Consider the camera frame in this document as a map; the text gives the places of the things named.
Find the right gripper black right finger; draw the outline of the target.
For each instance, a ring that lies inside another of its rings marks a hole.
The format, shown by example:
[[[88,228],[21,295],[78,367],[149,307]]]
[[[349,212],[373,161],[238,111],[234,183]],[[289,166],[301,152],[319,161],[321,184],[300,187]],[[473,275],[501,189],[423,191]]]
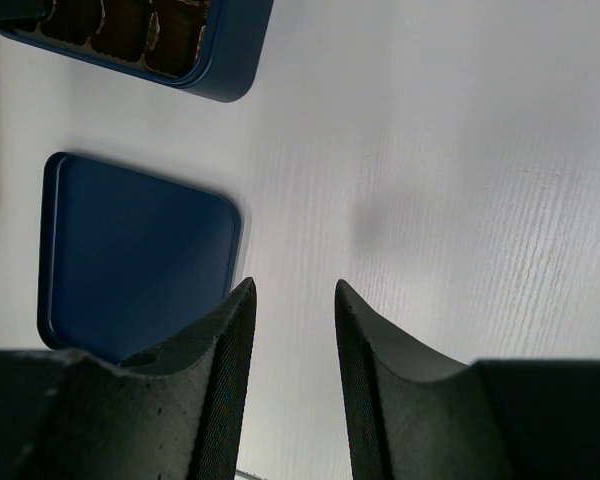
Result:
[[[335,330],[357,479],[600,479],[600,360],[460,363],[347,282]]]

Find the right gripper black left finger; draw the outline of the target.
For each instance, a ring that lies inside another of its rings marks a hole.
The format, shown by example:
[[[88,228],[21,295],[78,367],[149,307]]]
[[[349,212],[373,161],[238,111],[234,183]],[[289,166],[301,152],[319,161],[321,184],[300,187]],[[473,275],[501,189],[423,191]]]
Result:
[[[206,317],[112,364],[0,350],[0,479],[231,479],[256,321],[243,280]]]

